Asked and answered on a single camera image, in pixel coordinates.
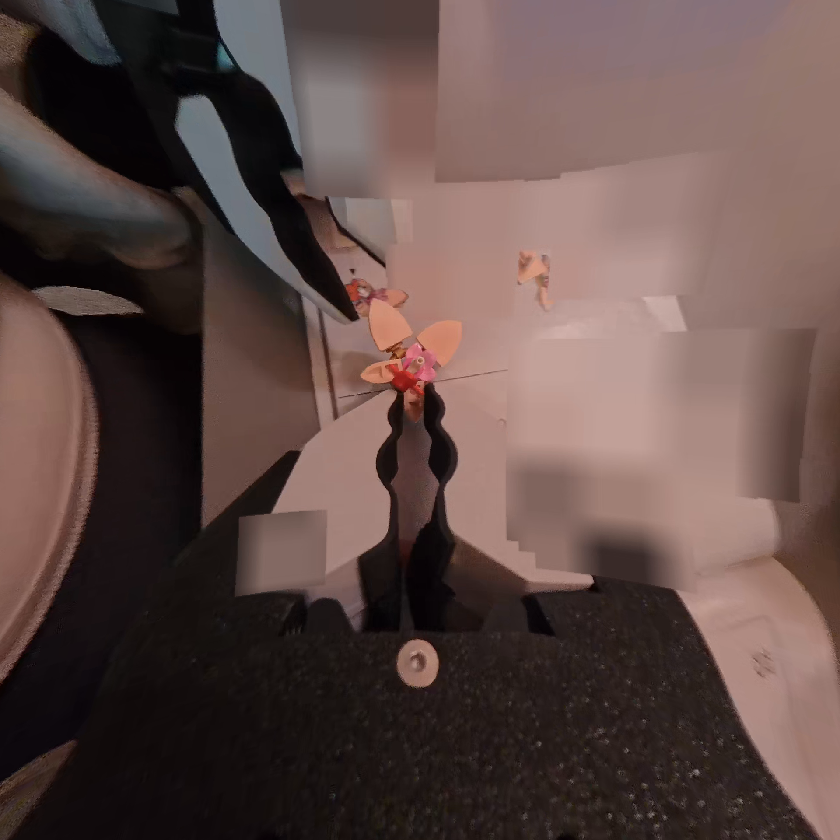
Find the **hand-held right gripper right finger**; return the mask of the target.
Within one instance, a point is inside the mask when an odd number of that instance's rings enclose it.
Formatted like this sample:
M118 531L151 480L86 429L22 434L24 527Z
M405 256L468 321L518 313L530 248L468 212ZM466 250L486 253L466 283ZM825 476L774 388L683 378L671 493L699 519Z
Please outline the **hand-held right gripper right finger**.
M587 590L593 579L541 570L508 540L501 420L463 392L428 385L423 425L437 488L406 562L415 628L551 632L538 595Z

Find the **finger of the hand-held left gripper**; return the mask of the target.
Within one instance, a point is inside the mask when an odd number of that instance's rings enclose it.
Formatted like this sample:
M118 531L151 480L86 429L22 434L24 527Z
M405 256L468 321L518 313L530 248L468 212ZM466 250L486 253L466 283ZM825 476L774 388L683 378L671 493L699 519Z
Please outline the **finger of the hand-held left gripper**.
M219 1L218 30L241 69L261 81L276 100L293 148L301 156L298 110L280 1Z
M286 175L300 163L268 88L237 66L174 65L175 129L226 228L259 262L331 319L359 319Z

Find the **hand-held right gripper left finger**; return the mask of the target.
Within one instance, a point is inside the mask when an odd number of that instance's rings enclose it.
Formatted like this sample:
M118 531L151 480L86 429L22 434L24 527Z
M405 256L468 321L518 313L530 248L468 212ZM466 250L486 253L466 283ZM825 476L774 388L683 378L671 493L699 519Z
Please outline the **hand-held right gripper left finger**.
M325 511L324 582L304 592L310 601L338 601L356 631L374 599L363 591L361 558L385 544L391 528L391 480L380 477L376 459L398 405L397 394L378 394L326 426L303 447L272 510Z

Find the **white tray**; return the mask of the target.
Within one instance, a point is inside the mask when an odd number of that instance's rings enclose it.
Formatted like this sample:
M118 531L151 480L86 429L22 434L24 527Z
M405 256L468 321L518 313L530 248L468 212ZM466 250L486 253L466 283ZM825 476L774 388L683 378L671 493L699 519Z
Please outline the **white tray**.
M398 310L415 333L437 321L463 326L440 379L497 373L531 335L589 338L619 330L675 329L676 293L694 273L696 219L687 195L665 184L582 178L441 184L409 198L297 196L344 285L355 277L402 290ZM550 299L518 286L521 250L549 254ZM385 356L368 318L323 327L332 394L340 406L380 391L361 379Z

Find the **pink red toy brick flower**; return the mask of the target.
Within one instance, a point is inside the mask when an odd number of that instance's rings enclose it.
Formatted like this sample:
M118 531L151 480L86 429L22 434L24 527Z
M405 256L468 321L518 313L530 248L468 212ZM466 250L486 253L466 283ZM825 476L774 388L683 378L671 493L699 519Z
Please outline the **pink red toy brick flower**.
M371 302L368 323L373 342L386 359L367 366L360 378L400 393L404 411L416 423L424 412L426 386L459 348L462 323L437 321L416 333L398 309L380 300Z

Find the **beige toy brick flower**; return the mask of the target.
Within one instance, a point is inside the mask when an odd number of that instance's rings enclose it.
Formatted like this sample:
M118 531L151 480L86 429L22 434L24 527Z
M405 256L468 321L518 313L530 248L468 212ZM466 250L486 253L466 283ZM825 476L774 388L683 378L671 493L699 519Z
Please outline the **beige toy brick flower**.
M553 307L553 301L550 299L550 266L549 254L531 250L519 251L518 286L534 284L537 303L544 312L549 312Z
M354 309L363 319L369 317L373 301L381 301L393 308L401 308L408 300L403 290L374 287L369 281L355 277L345 285Z

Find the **person's left forearm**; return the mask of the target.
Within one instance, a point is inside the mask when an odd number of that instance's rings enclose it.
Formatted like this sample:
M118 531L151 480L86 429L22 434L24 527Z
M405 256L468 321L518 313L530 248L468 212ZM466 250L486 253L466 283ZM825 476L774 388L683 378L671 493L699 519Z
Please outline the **person's left forearm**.
M49 259L99 252L139 270L186 262L196 239L172 196L100 166L6 91L1 218Z

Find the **pale desk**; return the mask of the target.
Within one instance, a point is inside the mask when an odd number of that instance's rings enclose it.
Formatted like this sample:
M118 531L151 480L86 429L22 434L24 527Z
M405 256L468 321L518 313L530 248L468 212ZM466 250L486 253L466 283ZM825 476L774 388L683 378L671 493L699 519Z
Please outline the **pale desk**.
M204 227L203 523L288 450L333 422L319 311L229 234ZM439 385L506 431L505 372ZM769 500L732 498L687 520L699 550L679 603L698 621L738 717L820 838L838 838L838 676L827 625L771 550Z

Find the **beige round object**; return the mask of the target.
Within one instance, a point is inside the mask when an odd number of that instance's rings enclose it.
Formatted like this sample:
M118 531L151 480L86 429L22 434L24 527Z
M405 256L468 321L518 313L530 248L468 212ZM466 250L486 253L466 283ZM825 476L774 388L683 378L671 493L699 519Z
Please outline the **beige round object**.
M68 331L1 278L1 680L56 598L98 471L98 407Z

